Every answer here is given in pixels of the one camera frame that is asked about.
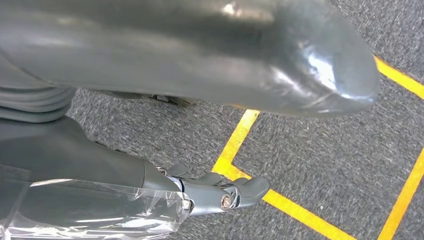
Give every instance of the plastic sheet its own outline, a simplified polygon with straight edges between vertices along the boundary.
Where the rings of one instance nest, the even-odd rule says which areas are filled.
[[[53,179],[0,179],[0,239],[163,239],[188,217],[182,192]]]

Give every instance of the yellow line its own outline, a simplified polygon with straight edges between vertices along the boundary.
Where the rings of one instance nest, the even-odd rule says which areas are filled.
[[[403,86],[407,90],[413,92],[420,98],[424,99],[424,86],[419,82],[415,81],[411,77],[401,73],[400,71],[392,68],[387,63],[383,62],[378,57],[374,57],[378,70],[388,78],[392,79],[399,85]],[[238,178],[248,178],[251,177],[246,173],[239,170],[237,167],[232,165],[232,161],[236,156],[240,146],[243,144],[246,136],[248,135],[253,123],[259,115],[257,110],[246,110],[231,137],[229,138],[227,144],[222,150],[221,155],[216,161],[215,165],[212,168],[212,171],[219,173],[227,177],[228,179],[234,181]],[[381,233],[378,237],[379,240],[389,240],[393,237],[396,232],[396,229],[399,226],[399,223],[402,220],[402,217],[405,211],[408,208],[408,205],[418,187],[418,184],[421,181],[421,178],[424,174],[424,149],[421,152],[420,157],[418,158],[412,172],[410,173],[408,180],[405,183],[391,213],[387,219]],[[290,199],[284,197],[274,190],[269,190],[269,192],[263,197],[263,200],[273,207],[279,209],[280,211],[288,214],[292,218],[298,220],[299,222],[305,224],[311,229],[317,231],[323,236],[332,239],[332,240],[354,240],[355,238],[346,232],[338,229],[336,226],[328,223],[297,203],[291,201]]]
[[[218,167],[216,173],[222,174],[231,181],[234,181],[238,178],[247,178],[251,179],[252,177],[246,173],[239,170],[234,165],[227,165],[224,168]],[[271,206],[277,208],[278,210],[286,213],[292,218],[298,220],[299,222],[305,224],[311,229],[317,231],[318,233],[324,235],[325,237],[332,240],[354,240],[355,238],[346,232],[338,229],[334,225],[326,222],[319,216],[313,214],[312,212],[306,210],[297,203],[291,201],[287,197],[279,194],[274,190],[269,190],[268,193],[262,198],[265,202],[269,203]]]
[[[375,56],[374,59],[380,73],[382,73],[389,79],[395,81],[396,83],[406,88],[407,90],[413,92],[418,97],[424,99],[424,85],[421,85],[421,83],[415,81],[414,79],[407,76],[406,74],[389,66],[380,58]]]
[[[249,175],[233,166],[231,162],[236,156],[237,151],[248,135],[259,113],[260,112],[256,110],[246,110],[231,137],[229,138],[227,144],[222,150],[221,155],[213,166],[212,172],[222,174],[232,181],[238,178],[251,178]],[[263,197],[263,200],[329,239],[354,239],[349,234],[343,232],[334,225],[326,222],[322,218],[316,216],[312,212],[306,210],[305,208],[282,196],[274,190],[270,190]]]
[[[383,229],[378,236],[378,240],[390,240],[395,235],[396,229],[398,229],[401,220],[407,211],[408,205],[410,204],[418,185],[424,175],[424,148],[421,151],[412,171],[409,174],[405,185],[400,191],[397,197],[396,203],[388,216]]]
[[[212,172],[216,172],[217,169],[223,169],[230,165],[239,151],[240,146],[248,135],[253,123],[258,118],[260,111],[257,110],[246,110],[229,137],[221,155],[212,168]]]

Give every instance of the shiny gray surface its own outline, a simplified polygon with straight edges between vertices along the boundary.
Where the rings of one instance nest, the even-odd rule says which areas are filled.
[[[56,86],[293,116],[372,104],[366,44],[326,0],[2,0],[0,48]]]

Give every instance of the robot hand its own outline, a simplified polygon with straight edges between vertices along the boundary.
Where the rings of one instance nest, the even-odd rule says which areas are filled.
[[[199,179],[182,177],[188,168],[175,165],[168,170],[159,169],[171,179],[192,203],[191,216],[226,212],[229,209],[244,208],[259,202],[270,189],[263,177],[238,178],[227,184],[220,184],[223,177],[209,172]]]

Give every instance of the metal screw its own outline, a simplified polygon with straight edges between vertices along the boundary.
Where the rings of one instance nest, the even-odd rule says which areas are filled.
[[[231,207],[231,197],[228,194],[222,195],[221,198],[221,209],[227,211]]]
[[[190,208],[190,201],[189,200],[183,200],[182,201],[182,207],[184,208],[184,209],[189,209]]]
[[[168,175],[168,172],[165,168],[161,167],[161,166],[157,166],[156,169],[162,174],[162,175]]]

